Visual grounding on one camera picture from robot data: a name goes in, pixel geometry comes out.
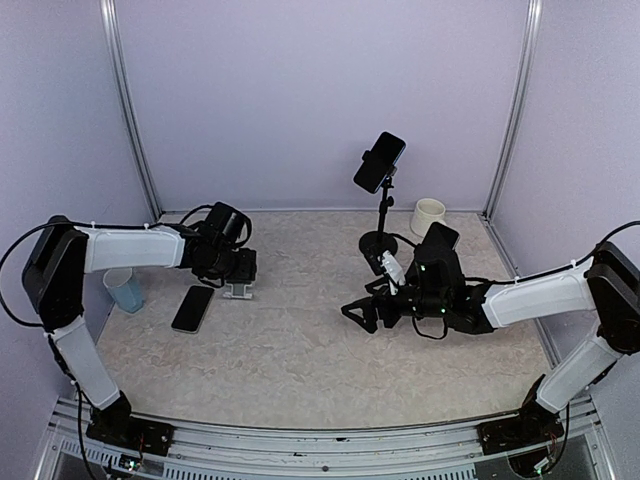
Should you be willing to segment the white folding phone stand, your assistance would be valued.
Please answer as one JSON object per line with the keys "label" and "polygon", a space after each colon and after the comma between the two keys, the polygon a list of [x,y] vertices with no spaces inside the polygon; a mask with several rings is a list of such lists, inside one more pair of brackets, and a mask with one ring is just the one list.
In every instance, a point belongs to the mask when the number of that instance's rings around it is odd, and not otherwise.
{"label": "white folding phone stand", "polygon": [[252,300],[253,282],[231,282],[226,281],[223,288],[223,297],[231,300]]}

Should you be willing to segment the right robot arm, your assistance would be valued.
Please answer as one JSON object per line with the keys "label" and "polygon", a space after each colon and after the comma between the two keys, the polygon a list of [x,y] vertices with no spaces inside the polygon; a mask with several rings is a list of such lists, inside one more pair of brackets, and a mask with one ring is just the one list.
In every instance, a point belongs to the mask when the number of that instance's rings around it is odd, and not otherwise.
{"label": "right robot arm", "polygon": [[440,318],[445,332],[469,335],[566,312],[596,312],[599,322],[590,335],[533,387],[535,405],[511,423],[512,436],[531,444],[549,429],[549,413],[560,412],[622,356],[638,352],[639,269],[602,239],[585,257],[547,272],[509,281],[471,279],[461,269],[458,239],[455,230],[435,222],[415,246],[409,269],[389,252],[371,257],[382,280],[341,312],[370,334],[409,317]]}

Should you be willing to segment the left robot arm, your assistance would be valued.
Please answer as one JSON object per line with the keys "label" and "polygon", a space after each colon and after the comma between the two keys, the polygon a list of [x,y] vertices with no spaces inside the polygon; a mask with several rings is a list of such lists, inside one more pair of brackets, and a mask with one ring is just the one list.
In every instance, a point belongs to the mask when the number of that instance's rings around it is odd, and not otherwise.
{"label": "left robot arm", "polygon": [[85,320],[87,280],[115,270],[162,268],[186,270],[205,288],[253,284],[257,253],[248,245],[254,230],[250,217],[222,202],[201,209],[205,216],[195,222],[145,225],[83,223],[55,215],[22,234],[1,257],[7,262],[24,241],[37,238],[21,273],[36,320],[19,318],[6,300],[1,307],[16,324],[44,333],[60,369],[118,444],[133,443],[140,424]]}

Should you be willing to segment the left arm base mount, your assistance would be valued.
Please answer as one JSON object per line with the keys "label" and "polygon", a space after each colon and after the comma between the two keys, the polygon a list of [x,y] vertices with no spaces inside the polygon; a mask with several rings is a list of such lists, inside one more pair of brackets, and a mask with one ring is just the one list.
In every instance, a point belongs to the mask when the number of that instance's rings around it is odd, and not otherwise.
{"label": "left arm base mount", "polygon": [[168,423],[131,417],[120,433],[108,431],[103,426],[91,423],[87,427],[86,434],[90,439],[108,445],[166,457],[174,431],[175,428]]}

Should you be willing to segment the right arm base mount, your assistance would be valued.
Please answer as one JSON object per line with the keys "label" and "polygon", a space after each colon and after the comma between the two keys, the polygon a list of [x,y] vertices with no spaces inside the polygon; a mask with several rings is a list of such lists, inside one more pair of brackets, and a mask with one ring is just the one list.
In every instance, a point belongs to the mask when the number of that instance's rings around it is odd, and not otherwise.
{"label": "right arm base mount", "polygon": [[525,411],[516,416],[483,422],[477,427],[484,455],[493,455],[510,450],[551,441],[562,437],[564,427],[558,413],[545,409]]}

